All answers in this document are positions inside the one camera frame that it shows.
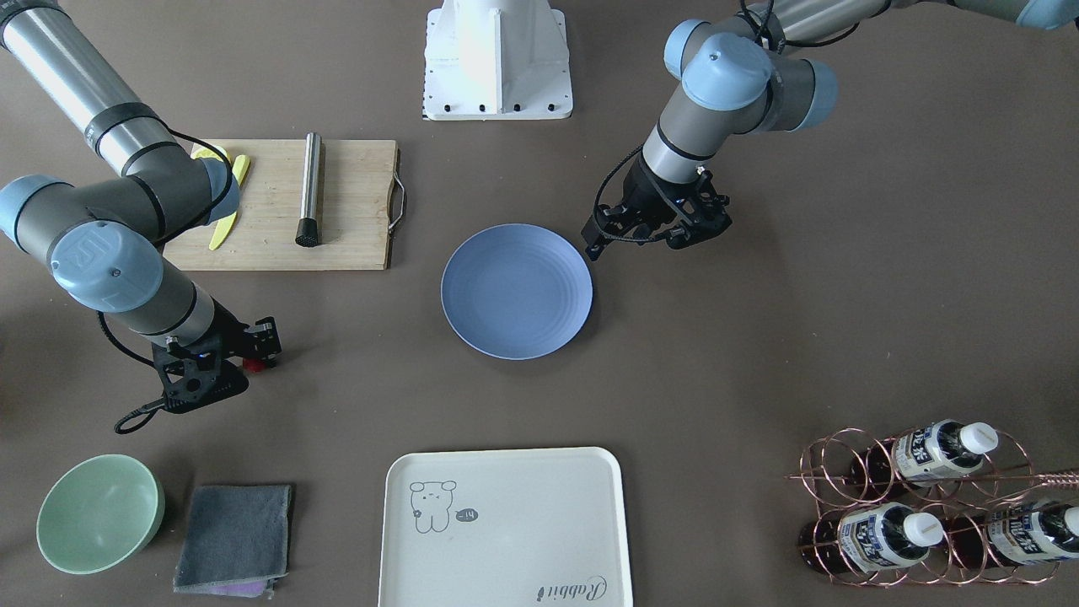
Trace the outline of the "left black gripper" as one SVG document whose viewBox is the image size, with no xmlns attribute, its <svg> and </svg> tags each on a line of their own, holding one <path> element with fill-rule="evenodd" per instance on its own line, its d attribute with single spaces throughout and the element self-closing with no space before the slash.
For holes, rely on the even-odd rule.
<svg viewBox="0 0 1079 607">
<path fill-rule="evenodd" d="M 604 189 L 614 176 L 629 163 L 631 173 L 625 176 L 620 203 L 609 207 L 601 203 Z M 583 226 L 585 254 L 597 261 L 610 242 L 628 242 L 639 245 L 666 242 L 674 213 L 663 197 L 658 178 L 644 168 L 639 151 L 626 155 L 611 169 L 597 189 L 593 210 Z"/>
</svg>

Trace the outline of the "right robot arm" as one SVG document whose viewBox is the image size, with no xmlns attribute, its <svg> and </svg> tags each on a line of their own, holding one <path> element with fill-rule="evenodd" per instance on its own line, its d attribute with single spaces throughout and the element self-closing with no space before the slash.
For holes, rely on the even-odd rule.
<svg viewBox="0 0 1079 607">
<path fill-rule="evenodd" d="M 4 1 L 3 47 L 114 171 L 76 187 L 27 175 L 3 187 L 3 232 L 78 303 L 152 343 L 164 376 L 181 358 L 274 365 L 273 319 L 240 322 L 164 258 L 186 230 L 240 206 L 228 158 L 192 158 L 54 1 Z"/>
</svg>

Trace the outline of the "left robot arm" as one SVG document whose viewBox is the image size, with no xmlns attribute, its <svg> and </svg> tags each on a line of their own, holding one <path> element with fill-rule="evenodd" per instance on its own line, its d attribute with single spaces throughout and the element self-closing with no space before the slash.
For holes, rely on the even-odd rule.
<svg viewBox="0 0 1079 607">
<path fill-rule="evenodd" d="M 678 88 L 647 140 L 620 162 L 620 201 L 595 201 L 582 227 L 583 252 L 596 261 L 614 242 L 670 249 L 716 238 L 730 226 L 729 199 L 706 168 L 726 138 L 798 132 L 831 115 L 839 81 L 824 63 L 797 51 L 833 45 L 860 23 L 905 1 L 760 1 L 740 3 L 716 23 L 685 20 L 664 45 Z"/>
</svg>

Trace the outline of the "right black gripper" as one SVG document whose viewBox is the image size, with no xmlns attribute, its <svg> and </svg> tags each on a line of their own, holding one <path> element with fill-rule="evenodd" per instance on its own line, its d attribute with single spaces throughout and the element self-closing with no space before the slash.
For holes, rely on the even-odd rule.
<svg viewBox="0 0 1079 607">
<path fill-rule="evenodd" d="M 175 357 L 217 350 L 244 373 L 244 358 L 254 358 L 267 368 L 273 368 L 281 353 L 273 316 L 259 319 L 254 326 L 245 325 L 211 296 L 191 296 L 189 306 L 176 323 L 168 330 L 152 334 L 152 350 L 155 346 Z"/>
</svg>

